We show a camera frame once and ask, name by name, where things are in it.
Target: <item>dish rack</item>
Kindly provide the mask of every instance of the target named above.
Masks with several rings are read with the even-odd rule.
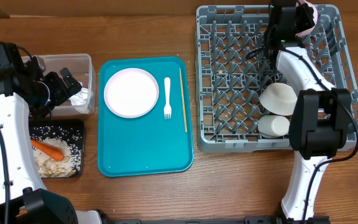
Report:
[[[302,39],[321,74],[352,96],[352,114],[358,124],[358,89],[337,7],[316,5],[318,21]],[[269,24],[268,6],[200,6],[196,17],[197,134],[202,152],[252,152],[291,149],[288,135],[263,138],[257,129],[270,114],[259,102],[271,83],[287,83],[273,70],[263,51],[245,56],[263,45]],[[349,127],[346,151],[356,144]]]

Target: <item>chopstick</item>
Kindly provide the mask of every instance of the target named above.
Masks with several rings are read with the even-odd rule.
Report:
[[[183,105],[183,117],[185,118],[185,133],[187,133],[187,122],[186,122],[186,109],[185,109],[185,96],[183,95],[183,82],[181,79],[181,69],[179,68],[180,74],[180,90],[181,90],[181,103]]]

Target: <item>black speckled tray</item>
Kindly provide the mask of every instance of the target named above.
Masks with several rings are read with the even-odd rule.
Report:
[[[85,149],[85,126],[80,119],[53,119],[29,121],[30,138],[34,140],[42,140],[46,138],[62,137],[68,145],[74,144],[78,147],[78,151],[71,151],[71,154],[81,154],[81,165],[71,177],[79,177],[83,171],[84,149]],[[43,177],[43,178],[68,178],[66,177]]]

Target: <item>plastic fork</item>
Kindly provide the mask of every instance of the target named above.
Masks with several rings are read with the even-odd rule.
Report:
[[[171,119],[172,108],[169,104],[169,97],[171,92],[171,79],[166,77],[164,78],[164,87],[165,87],[165,106],[164,106],[164,117],[165,119]]]

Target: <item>wooden table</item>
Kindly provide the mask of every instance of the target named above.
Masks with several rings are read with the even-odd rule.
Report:
[[[358,13],[342,21],[358,84]],[[187,65],[195,159],[179,174],[107,178],[97,166],[98,106],[82,117],[87,129],[80,178],[44,180],[78,210],[100,208],[111,218],[142,220],[243,218],[272,215],[287,191],[292,151],[203,154],[196,144],[195,16],[0,19],[0,40],[32,54],[87,53],[98,71],[108,60],[177,55]],[[358,154],[330,165],[316,199],[317,215],[358,223]]]

